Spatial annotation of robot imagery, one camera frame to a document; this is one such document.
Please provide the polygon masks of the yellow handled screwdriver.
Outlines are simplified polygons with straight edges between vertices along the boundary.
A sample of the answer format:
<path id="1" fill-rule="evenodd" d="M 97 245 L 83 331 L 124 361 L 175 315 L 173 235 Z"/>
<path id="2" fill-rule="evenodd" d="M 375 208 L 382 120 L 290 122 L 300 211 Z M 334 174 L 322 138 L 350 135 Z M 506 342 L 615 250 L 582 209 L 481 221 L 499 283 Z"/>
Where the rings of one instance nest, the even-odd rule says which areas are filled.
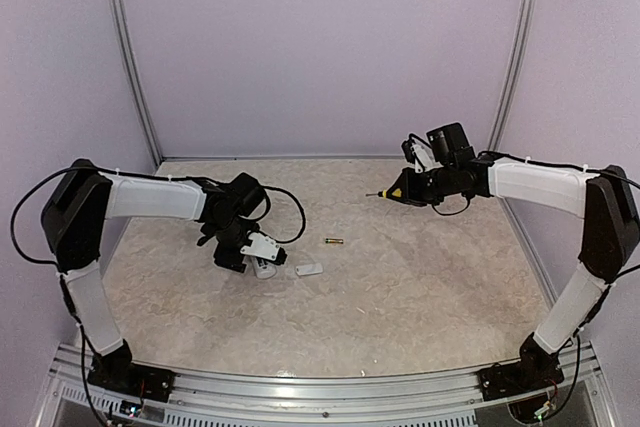
<path id="1" fill-rule="evenodd" d="M 399 201 L 403 198 L 402 190 L 399 188 L 390 189 L 390 190 L 381 190 L 377 193 L 367 193 L 366 197 L 380 197 L 386 199 L 394 199 Z"/>

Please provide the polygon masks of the white remote control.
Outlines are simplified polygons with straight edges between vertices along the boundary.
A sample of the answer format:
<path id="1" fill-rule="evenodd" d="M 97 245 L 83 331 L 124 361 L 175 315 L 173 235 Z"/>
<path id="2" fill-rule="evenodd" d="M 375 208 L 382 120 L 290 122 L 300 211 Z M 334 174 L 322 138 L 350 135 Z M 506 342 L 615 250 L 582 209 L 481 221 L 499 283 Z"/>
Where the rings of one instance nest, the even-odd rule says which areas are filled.
<path id="1" fill-rule="evenodd" d="M 251 262 L 255 276 L 259 280 L 267 280 L 274 277 L 277 274 L 277 268 L 274 264 L 260 257 L 249 256 L 248 259 Z"/>

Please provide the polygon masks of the white battery cover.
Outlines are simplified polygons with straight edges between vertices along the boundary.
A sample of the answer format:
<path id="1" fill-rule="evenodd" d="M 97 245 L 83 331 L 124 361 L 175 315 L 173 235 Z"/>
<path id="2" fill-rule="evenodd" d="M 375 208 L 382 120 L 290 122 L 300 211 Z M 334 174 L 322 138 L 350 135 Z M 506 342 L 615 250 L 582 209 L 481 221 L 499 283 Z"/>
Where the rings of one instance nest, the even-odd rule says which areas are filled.
<path id="1" fill-rule="evenodd" d="M 304 264 L 295 267 L 295 273 L 299 277 L 320 275 L 323 272 L 324 268 L 321 263 Z"/>

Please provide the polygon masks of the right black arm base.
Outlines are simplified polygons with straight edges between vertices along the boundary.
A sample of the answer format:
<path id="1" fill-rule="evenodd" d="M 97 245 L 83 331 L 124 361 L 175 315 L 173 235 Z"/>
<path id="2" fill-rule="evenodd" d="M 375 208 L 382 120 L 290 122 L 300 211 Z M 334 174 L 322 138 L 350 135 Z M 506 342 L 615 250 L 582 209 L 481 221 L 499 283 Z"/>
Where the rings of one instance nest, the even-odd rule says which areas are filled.
<path id="1" fill-rule="evenodd" d="M 564 381 L 559 352 L 546 352 L 529 335 L 519 349 L 519 358 L 494 363 L 476 372 L 484 401 L 517 396 L 552 387 Z"/>

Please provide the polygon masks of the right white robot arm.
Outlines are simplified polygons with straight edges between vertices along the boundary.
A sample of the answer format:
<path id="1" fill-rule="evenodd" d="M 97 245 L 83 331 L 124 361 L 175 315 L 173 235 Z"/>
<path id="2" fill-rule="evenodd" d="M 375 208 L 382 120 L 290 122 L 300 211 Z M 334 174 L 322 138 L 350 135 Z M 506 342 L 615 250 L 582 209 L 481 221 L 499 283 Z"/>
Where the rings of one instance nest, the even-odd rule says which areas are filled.
<path id="1" fill-rule="evenodd" d="M 408 162 L 397 180 L 379 197 L 414 207 L 436 208 L 459 195 L 514 199 L 542 205 L 582 220 L 576 270 L 551 311 L 528 343 L 530 352 L 513 366 L 511 380 L 523 391 L 535 389 L 551 371 L 547 357 L 597 314 L 620 277 L 631 273 L 627 262 L 639 244 L 639 213 L 632 194 L 637 183 L 610 165 L 549 163 L 510 154 L 475 152 L 463 126 L 451 123 L 410 134 L 402 144 Z"/>

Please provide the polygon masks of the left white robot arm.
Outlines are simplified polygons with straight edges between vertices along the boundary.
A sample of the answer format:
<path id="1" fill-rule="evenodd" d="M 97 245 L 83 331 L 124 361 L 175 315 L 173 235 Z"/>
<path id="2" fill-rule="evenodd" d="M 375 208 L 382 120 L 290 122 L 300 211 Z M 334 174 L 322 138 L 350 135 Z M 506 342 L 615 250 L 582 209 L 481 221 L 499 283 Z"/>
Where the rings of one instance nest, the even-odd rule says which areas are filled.
<path id="1" fill-rule="evenodd" d="M 203 177 L 119 173 L 78 159 L 45 204 L 41 224 L 57 264 L 63 292 L 85 338 L 100 356 L 102 377 L 121 392 L 140 381 L 137 365 L 122 354 L 125 340 L 108 305 L 100 273 L 107 220 L 176 218 L 201 226 L 199 245 L 215 239 L 216 265 L 241 272 L 247 256 L 275 260 L 279 245 L 261 233 L 250 214 L 264 200 L 259 182 L 246 173 L 229 183 Z"/>

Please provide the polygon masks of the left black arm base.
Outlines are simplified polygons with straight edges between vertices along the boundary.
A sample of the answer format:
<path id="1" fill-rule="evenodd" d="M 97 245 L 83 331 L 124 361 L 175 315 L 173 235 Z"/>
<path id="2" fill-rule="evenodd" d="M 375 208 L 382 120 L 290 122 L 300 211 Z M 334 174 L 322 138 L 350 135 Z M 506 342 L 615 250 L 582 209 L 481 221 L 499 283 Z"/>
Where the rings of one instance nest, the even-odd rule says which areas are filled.
<path id="1" fill-rule="evenodd" d="M 92 361 L 88 383 L 142 400 L 167 403 L 175 378 L 172 370 L 135 363 L 124 340 L 115 351 Z"/>

